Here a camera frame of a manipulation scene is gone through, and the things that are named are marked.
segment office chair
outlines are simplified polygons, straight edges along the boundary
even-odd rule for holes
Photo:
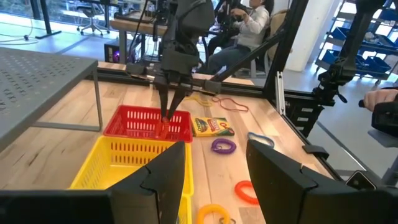
[[[88,18],[90,18],[90,23],[87,26],[84,26],[82,29],[80,29],[80,26],[83,26],[83,24],[77,27],[77,31],[80,31],[81,35],[84,34],[84,30],[89,28],[91,28],[93,32],[98,30],[101,36],[103,36],[101,30],[106,30],[107,33],[110,33],[109,28],[97,25],[94,22],[95,16],[105,14],[104,9],[99,4],[89,3],[88,5],[78,6],[76,9],[78,11],[81,10]]]
[[[279,27],[285,21],[285,16],[287,14],[287,9],[280,10],[273,16],[271,16],[270,26],[266,31],[263,42],[271,35],[274,35]],[[264,56],[258,57],[255,60],[251,61],[250,64],[250,76],[251,78],[256,78],[257,75],[265,75],[268,74],[269,68],[271,66],[272,60],[274,59],[274,55],[278,44],[275,44],[271,47],[267,52],[265,52]]]
[[[268,27],[266,33],[264,34],[262,42],[264,42],[270,36],[270,33],[271,28]],[[242,67],[242,72],[239,73],[238,76],[241,74],[245,74],[245,77],[249,75],[250,78],[256,78],[258,75],[267,75],[270,65],[271,60],[268,56],[268,52],[264,52],[264,55],[261,55],[258,58],[252,60],[250,63],[245,64]]]

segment perforated metal shelf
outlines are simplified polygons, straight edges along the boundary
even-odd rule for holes
[[[0,47],[0,151],[97,66],[94,59]]]

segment yellow rubber ring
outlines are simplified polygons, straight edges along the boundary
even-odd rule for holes
[[[199,209],[197,214],[197,224],[205,224],[205,216],[211,212],[217,212],[221,214],[224,220],[228,220],[225,224],[231,224],[231,216],[229,215],[227,210],[216,204],[205,205]]]

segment chair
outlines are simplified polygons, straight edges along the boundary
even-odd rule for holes
[[[81,5],[76,8],[78,11],[81,10],[88,18],[90,18],[90,23],[87,26],[84,25],[79,25],[77,27],[77,31],[80,31],[80,34],[84,34],[84,30],[91,28],[91,30],[94,32],[95,30],[98,30],[100,32],[100,35],[103,36],[101,30],[106,30],[107,33],[110,33],[109,28],[100,26],[95,24],[94,22],[94,17],[97,15],[102,15],[105,14],[104,9],[101,7],[99,4],[95,3],[89,3],[87,5]]]
[[[284,9],[274,14],[271,17],[269,30],[267,30],[264,35],[263,42],[270,36],[274,35],[279,27],[285,21],[285,16],[287,14],[288,9]],[[276,49],[278,44],[272,46],[267,52],[265,52],[264,56],[258,57],[250,63],[250,76],[251,78],[256,78],[257,75],[267,75],[269,71],[269,67],[274,59]]]

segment human hand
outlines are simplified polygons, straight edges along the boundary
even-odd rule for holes
[[[231,14],[233,16],[242,16],[243,17],[246,14],[246,12],[242,9],[235,8],[235,9],[231,10]]]
[[[387,103],[395,100],[398,90],[376,90],[370,91],[365,94],[363,103],[365,108],[373,112],[374,106],[378,103]]]

